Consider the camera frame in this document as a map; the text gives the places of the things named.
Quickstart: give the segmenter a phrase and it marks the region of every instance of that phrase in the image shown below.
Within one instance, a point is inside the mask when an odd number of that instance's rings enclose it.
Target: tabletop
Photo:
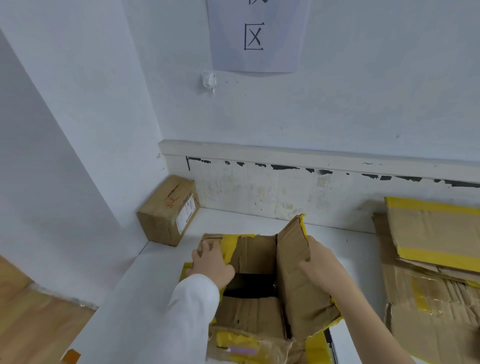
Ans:
[[[78,364],[134,363],[157,327],[184,262],[191,261],[204,233],[274,235],[287,221],[201,208],[177,247],[149,242],[70,348]],[[375,235],[306,225],[307,233],[332,249],[376,313],[386,303]],[[330,329],[339,364],[360,364],[345,322]],[[218,363],[209,359],[207,363]]]

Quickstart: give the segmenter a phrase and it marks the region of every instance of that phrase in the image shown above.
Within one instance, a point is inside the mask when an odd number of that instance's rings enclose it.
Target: chinese character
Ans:
[[[245,50],[263,50],[260,39],[258,38],[258,35],[262,30],[260,27],[261,25],[265,25],[265,23],[245,24]]]

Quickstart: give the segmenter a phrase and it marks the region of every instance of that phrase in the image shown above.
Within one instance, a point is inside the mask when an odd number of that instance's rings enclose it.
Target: wall stain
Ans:
[[[199,160],[203,163],[211,163],[209,160],[206,160],[206,159],[201,159],[201,158],[197,158],[197,157],[187,157],[188,159],[191,159],[191,160]]]
[[[397,178],[401,178],[403,180],[406,180],[406,181],[415,181],[415,182],[420,182],[421,181],[421,177],[409,177],[409,176],[395,176]]]
[[[298,167],[290,167],[290,166],[280,166],[279,164],[272,164],[271,165],[273,170],[299,170]]]
[[[445,180],[445,184],[450,184],[450,185],[452,185],[452,187],[473,187],[473,188],[480,188],[480,183],[470,183],[470,182],[461,182],[461,181]]]
[[[365,176],[365,177],[372,178],[373,180],[375,180],[375,179],[378,178],[378,174],[366,174],[366,173],[362,173],[361,175],[362,175],[362,176]]]

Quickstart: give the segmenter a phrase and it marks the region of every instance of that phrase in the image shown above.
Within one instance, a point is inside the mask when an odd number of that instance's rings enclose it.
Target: long-sleeved white shirt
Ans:
[[[219,301],[217,286],[202,274],[180,282],[137,364],[204,364],[208,325]]]

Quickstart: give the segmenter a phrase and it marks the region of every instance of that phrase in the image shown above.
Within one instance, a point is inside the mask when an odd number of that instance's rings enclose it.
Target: person's right hand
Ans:
[[[308,236],[310,262],[300,262],[300,269],[310,281],[337,299],[352,279],[331,249]]]
[[[235,269],[230,264],[225,264],[222,257],[222,249],[218,241],[213,243],[212,249],[208,243],[202,241],[202,256],[198,250],[192,252],[193,266],[187,270],[187,276],[192,274],[203,274],[212,280],[213,283],[222,289],[230,283],[235,276]]]

